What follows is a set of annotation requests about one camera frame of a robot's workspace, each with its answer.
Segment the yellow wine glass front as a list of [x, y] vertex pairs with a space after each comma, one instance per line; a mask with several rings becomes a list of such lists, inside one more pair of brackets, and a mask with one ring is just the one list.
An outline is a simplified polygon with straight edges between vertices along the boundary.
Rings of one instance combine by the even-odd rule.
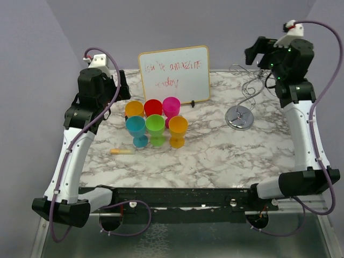
[[144, 105], [140, 101], [130, 101], [125, 106], [125, 116], [141, 116], [144, 117]]

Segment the yellow wine glass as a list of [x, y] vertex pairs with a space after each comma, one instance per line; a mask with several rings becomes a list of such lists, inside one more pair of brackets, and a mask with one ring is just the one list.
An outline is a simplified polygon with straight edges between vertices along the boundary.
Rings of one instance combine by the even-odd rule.
[[188, 129], [188, 121], [182, 116], [174, 116], [169, 121], [170, 145], [173, 148], [181, 148], [185, 144], [184, 136]]
[[125, 106], [125, 116], [141, 116], [144, 117], [144, 105], [140, 101], [130, 101]]

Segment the red wine glass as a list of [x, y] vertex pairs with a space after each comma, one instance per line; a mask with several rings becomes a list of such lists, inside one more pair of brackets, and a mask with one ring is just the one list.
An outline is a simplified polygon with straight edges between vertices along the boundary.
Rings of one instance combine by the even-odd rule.
[[154, 114], [162, 115], [162, 103], [157, 99], [149, 99], [144, 104], [146, 117]]

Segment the blue wine glass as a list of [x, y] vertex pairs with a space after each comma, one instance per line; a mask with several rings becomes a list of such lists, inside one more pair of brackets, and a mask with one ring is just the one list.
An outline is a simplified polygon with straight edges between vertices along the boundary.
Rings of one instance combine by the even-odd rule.
[[133, 137], [133, 144], [137, 148], [144, 148], [148, 144], [146, 136], [146, 122], [141, 116], [131, 116], [126, 121], [126, 129]]

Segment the green wine glass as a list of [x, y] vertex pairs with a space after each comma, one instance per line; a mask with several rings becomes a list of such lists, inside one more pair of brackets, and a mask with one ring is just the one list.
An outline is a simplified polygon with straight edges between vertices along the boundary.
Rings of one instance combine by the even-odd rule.
[[161, 115], [153, 114], [146, 119], [146, 129], [150, 134], [150, 142], [155, 147], [160, 147], [165, 142], [163, 135], [165, 130], [165, 121]]

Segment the pink wine glass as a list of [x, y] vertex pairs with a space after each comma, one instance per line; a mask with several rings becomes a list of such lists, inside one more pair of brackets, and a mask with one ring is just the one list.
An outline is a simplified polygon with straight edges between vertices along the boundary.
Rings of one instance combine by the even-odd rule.
[[165, 127], [169, 128], [169, 121], [172, 117], [178, 116], [181, 108], [181, 102], [176, 97], [167, 97], [162, 102], [163, 113], [167, 117]]

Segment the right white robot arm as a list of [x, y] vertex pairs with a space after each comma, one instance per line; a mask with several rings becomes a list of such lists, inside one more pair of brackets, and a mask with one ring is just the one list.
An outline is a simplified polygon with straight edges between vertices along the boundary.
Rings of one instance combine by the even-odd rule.
[[256, 192], [247, 196], [252, 210], [265, 206], [267, 200], [323, 193], [330, 183], [340, 179], [323, 153], [312, 105], [316, 95], [306, 73], [313, 60], [313, 45], [304, 39], [294, 39], [287, 47], [277, 47], [275, 39], [258, 37], [245, 49], [246, 64], [251, 65], [258, 54], [263, 57], [259, 68], [274, 76], [275, 93], [287, 119], [295, 150], [295, 171], [282, 173], [256, 185]]

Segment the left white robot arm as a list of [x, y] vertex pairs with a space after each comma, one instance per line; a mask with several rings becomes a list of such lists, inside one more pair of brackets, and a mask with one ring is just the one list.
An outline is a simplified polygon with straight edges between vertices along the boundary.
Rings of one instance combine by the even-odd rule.
[[78, 192], [85, 158], [105, 120], [111, 101], [131, 98], [125, 72], [119, 71], [120, 83], [98, 68], [80, 71], [78, 93], [64, 114], [63, 144], [53, 178], [43, 197], [35, 198], [32, 210], [47, 221], [81, 228], [92, 211], [102, 207], [107, 212], [117, 209], [119, 199], [101, 188], [83, 197]]

